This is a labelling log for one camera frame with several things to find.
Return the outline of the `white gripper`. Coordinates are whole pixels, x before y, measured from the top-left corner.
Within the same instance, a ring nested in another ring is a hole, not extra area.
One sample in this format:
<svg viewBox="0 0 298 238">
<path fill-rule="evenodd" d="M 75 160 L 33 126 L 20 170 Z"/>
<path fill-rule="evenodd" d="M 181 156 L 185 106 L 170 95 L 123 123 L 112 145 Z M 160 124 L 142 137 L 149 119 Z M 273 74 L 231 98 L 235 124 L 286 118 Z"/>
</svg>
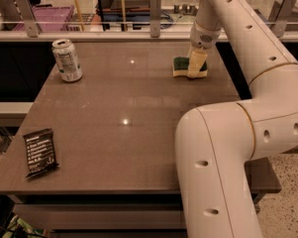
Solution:
<svg viewBox="0 0 298 238">
<path fill-rule="evenodd" d="M 189 78 L 201 78 L 207 75 L 206 59 L 208 55 L 203 50 L 212 48 L 220 36 L 222 25 L 216 22 L 213 26 L 202 26 L 194 22 L 190 31 L 190 50 L 188 53 Z"/>
</svg>

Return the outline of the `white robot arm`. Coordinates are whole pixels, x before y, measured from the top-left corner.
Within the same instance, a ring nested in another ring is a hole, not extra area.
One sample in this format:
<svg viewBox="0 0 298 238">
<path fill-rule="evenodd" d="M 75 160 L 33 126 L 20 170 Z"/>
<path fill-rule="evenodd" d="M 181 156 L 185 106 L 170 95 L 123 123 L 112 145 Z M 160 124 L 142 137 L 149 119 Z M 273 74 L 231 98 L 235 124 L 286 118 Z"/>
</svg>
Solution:
<svg viewBox="0 0 298 238">
<path fill-rule="evenodd" d="M 188 238 L 262 238 L 245 163 L 298 145 L 298 61 L 246 0 L 203 0 L 193 29 L 226 33 L 251 97 L 194 108 L 177 125 Z"/>
</svg>

